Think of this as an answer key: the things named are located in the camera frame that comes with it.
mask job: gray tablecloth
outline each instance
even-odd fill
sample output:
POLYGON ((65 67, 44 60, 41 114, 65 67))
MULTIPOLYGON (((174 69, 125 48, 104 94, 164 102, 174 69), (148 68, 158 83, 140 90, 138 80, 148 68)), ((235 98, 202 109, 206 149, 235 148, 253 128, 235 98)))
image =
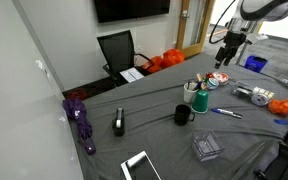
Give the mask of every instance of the gray tablecloth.
MULTIPOLYGON (((274 115, 266 108, 241 100, 230 94, 230 86, 223 86, 209 92, 209 108, 231 110, 243 114, 243 119, 209 111, 196 114, 195 121, 182 127, 173 120, 175 107, 184 103, 183 85, 196 77, 196 73, 216 71, 214 63, 213 57, 200 54, 85 100, 97 152, 88 156, 76 144, 84 178, 118 180, 123 176, 120 164, 141 151, 147 152, 163 180, 252 178, 254 168, 274 158, 275 142, 282 140, 288 131, 288 125, 279 125, 273 120, 288 120, 288 116, 274 115), (112 131, 118 107, 125 110, 123 137, 114 136, 112 131), (200 162, 195 156, 191 135, 201 130, 213 130, 225 146, 216 159, 200 162)), ((235 65, 223 66, 221 71, 231 78, 275 92, 276 98, 288 99, 288 85, 273 78, 235 65)), ((71 128, 77 140, 74 122, 71 128)))

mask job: pen holder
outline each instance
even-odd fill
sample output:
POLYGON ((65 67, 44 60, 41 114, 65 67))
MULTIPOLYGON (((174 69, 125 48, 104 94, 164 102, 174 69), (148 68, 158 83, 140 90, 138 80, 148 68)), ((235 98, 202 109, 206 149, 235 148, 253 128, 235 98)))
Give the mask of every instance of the pen holder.
POLYGON ((196 83, 186 83, 184 84, 184 102, 192 103, 197 90, 194 90, 196 83))
POLYGON ((196 92, 195 99, 192 104, 192 110, 196 113, 206 113, 208 104, 208 92, 199 90, 196 92))

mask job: red object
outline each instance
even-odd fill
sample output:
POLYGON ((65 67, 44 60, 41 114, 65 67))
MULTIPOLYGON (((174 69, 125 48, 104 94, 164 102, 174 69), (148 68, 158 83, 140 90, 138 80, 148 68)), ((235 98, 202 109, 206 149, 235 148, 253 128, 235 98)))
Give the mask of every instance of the red object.
POLYGON ((162 57, 161 56, 155 56, 151 60, 154 62, 154 66, 151 66, 150 62, 147 62, 142 66, 142 69, 145 69, 150 73, 155 73, 155 72, 161 70, 161 63, 163 62, 162 57))
POLYGON ((288 115, 288 100, 273 99, 268 105, 269 110, 274 114, 288 115))
POLYGON ((206 74, 206 77, 207 77, 207 78, 214 78, 214 75, 213 75, 213 73, 207 73, 207 74, 206 74))
POLYGON ((82 89, 82 88, 77 88, 75 90, 72 90, 67 95, 67 99, 79 98, 81 101, 89 97, 90 95, 86 92, 85 89, 82 89))
POLYGON ((184 62, 184 54, 178 49, 170 49, 163 54, 161 68, 168 68, 175 64, 184 62))

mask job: coffee mug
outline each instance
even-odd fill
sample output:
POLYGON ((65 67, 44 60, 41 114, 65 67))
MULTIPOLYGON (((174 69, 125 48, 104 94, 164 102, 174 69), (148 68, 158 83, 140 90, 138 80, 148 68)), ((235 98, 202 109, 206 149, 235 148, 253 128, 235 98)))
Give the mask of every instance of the coffee mug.
POLYGON ((176 106, 174 120, 179 126, 184 126, 188 121, 194 121, 195 113, 191 112, 191 108, 185 104, 176 106))

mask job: orange bag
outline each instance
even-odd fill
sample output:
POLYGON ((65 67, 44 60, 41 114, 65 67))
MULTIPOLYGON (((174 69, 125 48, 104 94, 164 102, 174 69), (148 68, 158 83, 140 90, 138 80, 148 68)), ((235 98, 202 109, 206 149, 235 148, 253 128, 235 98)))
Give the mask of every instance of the orange bag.
POLYGON ((161 70, 161 63, 163 61, 162 57, 161 56, 155 56, 151 59, 151 61, 154 62, 154 66, 151 66, 152 64, 150 62, 147 62, 145 63, 143 66, 142 66, 142 69, 145 69, 147 70, 148 72, 150 73, 155 73, 159 70, 161 70))
POLYGON ((273 99, 268 105, 269 110, 274 114, 288 115, 288 100, 279 101, 273 99))
POLYGON ((163 54, 162 69, 184 62, 184 54, 178 49, 170 49, 163 54))

